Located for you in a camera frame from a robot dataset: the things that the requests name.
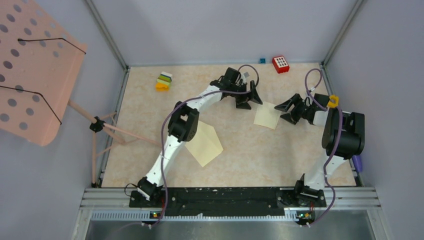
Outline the pink perforated music stand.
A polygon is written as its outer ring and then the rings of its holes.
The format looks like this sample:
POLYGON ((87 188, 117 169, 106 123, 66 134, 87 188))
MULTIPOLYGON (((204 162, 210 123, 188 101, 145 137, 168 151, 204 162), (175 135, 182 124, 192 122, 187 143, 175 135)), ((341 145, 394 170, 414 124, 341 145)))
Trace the pink perforated music stand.
POLYGON ((64 27, 33 0, 0 3, 0 170, 32 183, 76 171, 96 177, 89 136, 126 145, 124 130, 94 112, 115 116, 118 65, 82 9, 64 27))

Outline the letter sheet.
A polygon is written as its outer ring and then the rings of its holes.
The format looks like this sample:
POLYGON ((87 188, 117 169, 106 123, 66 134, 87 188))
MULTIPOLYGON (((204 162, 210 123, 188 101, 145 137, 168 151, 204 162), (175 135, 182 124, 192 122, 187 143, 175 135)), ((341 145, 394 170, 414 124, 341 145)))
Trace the letter sheet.
POLYGON ((253 124, 275 130, 281 115, 281 112, 276 110, 275 106, 275 104, 266 101, 258 105, 253 124))

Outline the red toy block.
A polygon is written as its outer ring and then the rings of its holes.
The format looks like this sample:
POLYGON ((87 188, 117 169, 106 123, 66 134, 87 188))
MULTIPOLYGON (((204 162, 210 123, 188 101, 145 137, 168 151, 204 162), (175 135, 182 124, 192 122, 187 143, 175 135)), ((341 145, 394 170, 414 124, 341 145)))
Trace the red toy block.
POLYGON ((273 57, 271 62, 278 74, 287 73, 290 70, 290 66, 283 55, 273 57))

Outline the yellow envelope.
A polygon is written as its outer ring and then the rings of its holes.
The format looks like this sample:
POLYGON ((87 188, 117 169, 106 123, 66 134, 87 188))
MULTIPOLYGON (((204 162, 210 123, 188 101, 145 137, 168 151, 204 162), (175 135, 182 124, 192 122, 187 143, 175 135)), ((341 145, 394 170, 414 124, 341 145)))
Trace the yellow envelope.
POLYGON ((202 121, 198 122, 195 136, 185 147, 201 167, 205 167, 224 150, 215 128, 202 121))

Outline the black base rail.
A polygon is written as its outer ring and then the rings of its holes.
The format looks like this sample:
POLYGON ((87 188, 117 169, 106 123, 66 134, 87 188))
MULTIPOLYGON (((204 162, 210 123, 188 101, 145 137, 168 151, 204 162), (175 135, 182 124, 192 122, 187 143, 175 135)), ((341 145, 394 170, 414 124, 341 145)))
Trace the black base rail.
POLYGON ((148 201, 134 188, 85 190, 77 222, 289 222, 310 226, 332 211, 378 211, 372 187, 324 189, 314 203, 301 203, 291 187, 171 187, 148 201))

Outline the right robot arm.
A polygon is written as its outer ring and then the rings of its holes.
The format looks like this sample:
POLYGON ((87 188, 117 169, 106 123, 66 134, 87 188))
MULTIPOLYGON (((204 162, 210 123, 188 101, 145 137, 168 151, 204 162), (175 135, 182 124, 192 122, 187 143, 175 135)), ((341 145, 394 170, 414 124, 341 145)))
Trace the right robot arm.
POLYGON ((294 94, 275 106, 280 116, 295 125, 300 119, 323 127, 322 154, 313 167, 296 181, 293 200, 299 206, 314 204, 325 206, 324 187, 334 171, 353 156, 360 155, 365 147, 365 115, 359 112, 339 112, 337 96, 316 93, 302 98, 294 94))

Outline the yellow green toy block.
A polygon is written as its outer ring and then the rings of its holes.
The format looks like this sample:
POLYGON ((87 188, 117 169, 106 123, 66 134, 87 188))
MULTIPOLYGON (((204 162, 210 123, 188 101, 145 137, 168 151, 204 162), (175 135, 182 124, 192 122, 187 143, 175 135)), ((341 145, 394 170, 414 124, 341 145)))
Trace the yellow green toy block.
POLYGON ((327 107, 330 109, 335 109, 339 106, 340 99, 337 95, 330 95, 327 107))

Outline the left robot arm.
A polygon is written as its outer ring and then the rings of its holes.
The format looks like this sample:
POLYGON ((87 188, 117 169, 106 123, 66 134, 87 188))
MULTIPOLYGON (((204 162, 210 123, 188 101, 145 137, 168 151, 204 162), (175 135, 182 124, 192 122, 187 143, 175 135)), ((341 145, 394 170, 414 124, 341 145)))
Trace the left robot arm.
POLYGON ((225 74, 209 83, 198 96, 179 101, 161 126, 161 151, 147 174, 138 181, 136 191, 149 207, 160 202, 166 188, 166 173, 180 150, 198 130, 200 114, 226 97, 235 99, 238 109, 250 110, 250 102, 261 105, 257 92, 260 80, 247 80, 239 69, 228 67, 225 74))

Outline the stacked colourful toy blocks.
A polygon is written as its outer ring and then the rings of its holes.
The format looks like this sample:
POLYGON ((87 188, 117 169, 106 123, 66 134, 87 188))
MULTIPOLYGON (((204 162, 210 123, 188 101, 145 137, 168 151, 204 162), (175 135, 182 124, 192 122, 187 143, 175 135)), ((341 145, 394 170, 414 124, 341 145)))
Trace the stacked colourful toy blocks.
POLYGON ((155 90, 158 92, 168 91, 171 87, 173 75, 162 71, 156 79, 155 90))

